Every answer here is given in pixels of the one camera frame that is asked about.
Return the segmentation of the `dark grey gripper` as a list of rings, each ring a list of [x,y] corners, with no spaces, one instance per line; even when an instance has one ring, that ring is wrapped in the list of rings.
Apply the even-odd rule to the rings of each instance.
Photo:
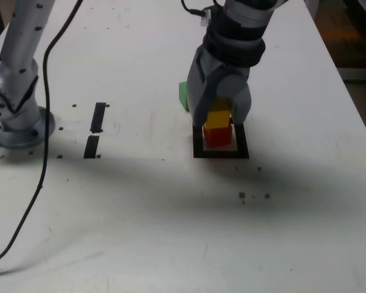
[[[211,105],[218,98],[229,100],[234,123],[244,123],[252,104],[249,73],[250,68],[219,61],[200,45],[187,77],[187,102],[193,125],[205,124]]]

